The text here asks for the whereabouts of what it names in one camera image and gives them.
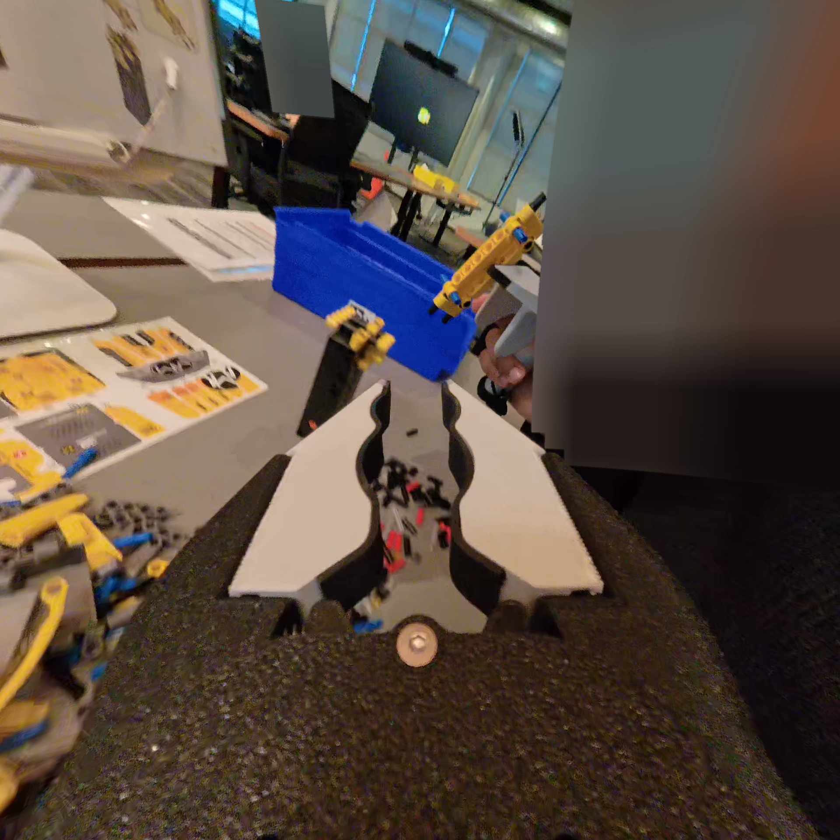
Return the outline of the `black monitor screen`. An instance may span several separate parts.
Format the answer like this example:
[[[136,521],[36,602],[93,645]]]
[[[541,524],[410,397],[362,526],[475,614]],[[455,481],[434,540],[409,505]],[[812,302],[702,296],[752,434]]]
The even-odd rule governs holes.
[[[374,125],[443,166],[449,166],[479,90],[386,40],[369,102]]]

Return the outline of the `printed paper sheet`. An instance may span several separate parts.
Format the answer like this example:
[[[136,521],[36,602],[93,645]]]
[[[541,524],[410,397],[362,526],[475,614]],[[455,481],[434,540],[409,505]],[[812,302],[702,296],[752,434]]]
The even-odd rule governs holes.
[[[103,200],[212,282],[274,276],[276,226],[261,213],[115,197]]]

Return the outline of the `blue storage bin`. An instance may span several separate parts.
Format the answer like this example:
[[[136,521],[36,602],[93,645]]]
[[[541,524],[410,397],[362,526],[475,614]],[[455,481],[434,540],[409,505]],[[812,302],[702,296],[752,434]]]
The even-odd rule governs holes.
[[[341,209],[279,206],[275,219],[275,292],[323,319],[354,301],[395,336],[395,362],[431,382],[456,373],[475,318],[443,324],[427,313],[452,269]]]

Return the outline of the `person's right hand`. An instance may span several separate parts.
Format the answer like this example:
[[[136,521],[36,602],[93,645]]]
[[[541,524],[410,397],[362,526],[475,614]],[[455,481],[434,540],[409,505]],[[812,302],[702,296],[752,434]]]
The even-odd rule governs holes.
[[[526,425],[532,419],[532,372],[515,355],[502,356],[497,351],[508,324],[514,318],[513,311],[506,311],[493,323],[488,323],[476,337],[473,353],[477,356],[484,374],[479,380],[477,393],[493,411],[504,416],[509,404]]]

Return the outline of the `yellow black sticker sheet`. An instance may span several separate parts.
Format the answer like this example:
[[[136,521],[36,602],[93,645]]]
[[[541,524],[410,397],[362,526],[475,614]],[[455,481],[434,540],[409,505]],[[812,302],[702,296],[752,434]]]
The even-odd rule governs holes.
[[[245,404],[268,384],[170,317],[1,351],[2,498],[90,476]]]

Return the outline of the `yellow panel brick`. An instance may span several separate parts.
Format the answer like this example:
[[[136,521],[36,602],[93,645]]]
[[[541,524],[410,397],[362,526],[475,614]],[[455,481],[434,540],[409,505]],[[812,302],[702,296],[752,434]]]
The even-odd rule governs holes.
[[[431,306],[446,310],[453,319],[470,309],[473,301],[487,293],[495,282],[489,275],[491,267],[516,265],[535,245],[543,233],[543,220],[539,214],[540,209],[534,213],[529,204],[515,214],[502,213],[499,228],[444,282]],[[521,246],[511,233],[516,227],[522,227],[529,236],[525,246]]]

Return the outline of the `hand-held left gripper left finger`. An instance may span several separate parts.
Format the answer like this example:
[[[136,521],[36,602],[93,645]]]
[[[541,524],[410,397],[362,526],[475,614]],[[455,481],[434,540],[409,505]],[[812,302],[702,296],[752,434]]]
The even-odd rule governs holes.
[[[287,452],[287,462],[228,596],[321,601],[349,611],[385,581],[376,488],[392,390],[378,381]]]

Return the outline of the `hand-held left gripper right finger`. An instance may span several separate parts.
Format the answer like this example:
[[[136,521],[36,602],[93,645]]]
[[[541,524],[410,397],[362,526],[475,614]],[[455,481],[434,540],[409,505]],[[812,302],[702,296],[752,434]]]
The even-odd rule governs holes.
[[[509,602],[531,614],[546,598],[603,595],[548,453],[452,381],[441,400],[457,487],[449,573],[458,593],[484,616]]]

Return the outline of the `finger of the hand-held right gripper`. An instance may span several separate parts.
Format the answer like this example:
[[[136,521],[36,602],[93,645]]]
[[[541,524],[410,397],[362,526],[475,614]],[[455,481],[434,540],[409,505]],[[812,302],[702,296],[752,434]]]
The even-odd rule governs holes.
[[[540,274],[530,266],[493,266],[490,277],[528,310],[538,310]]]

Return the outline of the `black light stand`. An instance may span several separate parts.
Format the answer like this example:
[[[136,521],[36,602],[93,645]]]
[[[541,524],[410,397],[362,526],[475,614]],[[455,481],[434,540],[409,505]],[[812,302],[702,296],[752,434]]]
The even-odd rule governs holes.
[[[513,172],[517,167],[518,161],[523,153],[524,147],[526,145],[526,133],[524,131],[523,120],[522,120],[522,113],[519,110],[513,110],[511,112],[511,130],[512,130],[512,139],[513,139],[513,152],[511,156],[511,160],[509,166],[507,168],[506,173],[504,174],[501,182],[499,184],[497,194],[493,198],[492,202],[490,203],[490,210],[488,212],[487,218],[489,219],[496,208],[500,205],[502,201],[502,196],[505,193],[506,188],[508,187],[509,182],[511,181],[511,177],[513,176]]]

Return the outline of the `open instruction booklet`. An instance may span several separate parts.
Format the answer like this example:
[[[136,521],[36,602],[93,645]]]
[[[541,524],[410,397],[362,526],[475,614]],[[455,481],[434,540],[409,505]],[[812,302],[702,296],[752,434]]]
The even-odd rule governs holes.
[[[215,14],[197,1],[2,1],[2,163],[227,162]]]

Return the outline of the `black tilted panel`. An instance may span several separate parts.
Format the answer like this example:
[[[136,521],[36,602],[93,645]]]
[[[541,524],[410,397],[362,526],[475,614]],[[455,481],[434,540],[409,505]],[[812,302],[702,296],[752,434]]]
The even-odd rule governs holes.
[[[280,158],[282,207],[350,210],[364,174],[352,166],[371,123],[371,104],[332,81],[334,115],[300,117]]]

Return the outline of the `background wooden desk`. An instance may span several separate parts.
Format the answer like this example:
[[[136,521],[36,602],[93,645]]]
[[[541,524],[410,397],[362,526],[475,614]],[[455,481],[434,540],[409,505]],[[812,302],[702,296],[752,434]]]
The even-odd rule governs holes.
[[[395,224],[391,228],[391,234],[403,242],[407,241],[408,235],[417,220],[423,197],[433,198],[444,209],[443,218],[437,226],[434,239],[431,241],[433,247],[439,246],[454,212],[469,215],[480,209],[480,201],[475,196],[462,191],[457,183],[454,183],[453,189],[447,190],[439,180],[429,184],[422,179],[417,179],[413,172],[368,157],[354,157],[350,165],[356,171],[369,175],[371,178],[379,179],[384,184],[404,187],[403,199],[396,212]]]

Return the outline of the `pile of mixed toy bricks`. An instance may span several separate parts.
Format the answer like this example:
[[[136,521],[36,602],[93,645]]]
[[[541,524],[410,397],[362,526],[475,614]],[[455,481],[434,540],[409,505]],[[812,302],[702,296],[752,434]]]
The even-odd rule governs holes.
[[[2,831],[76,746],[123,632],[191,538],[165,507],[93,507],[68,479],[95,456],[2,491]]]

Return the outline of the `black brick tower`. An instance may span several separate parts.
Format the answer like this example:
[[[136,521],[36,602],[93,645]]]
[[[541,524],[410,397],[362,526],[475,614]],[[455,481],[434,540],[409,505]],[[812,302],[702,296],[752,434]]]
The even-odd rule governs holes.
[[[354,399],[362,374],[383,362],[395,343],[373,311],[349,301],[325,322],[331,333],[297,428],[309,436]]]

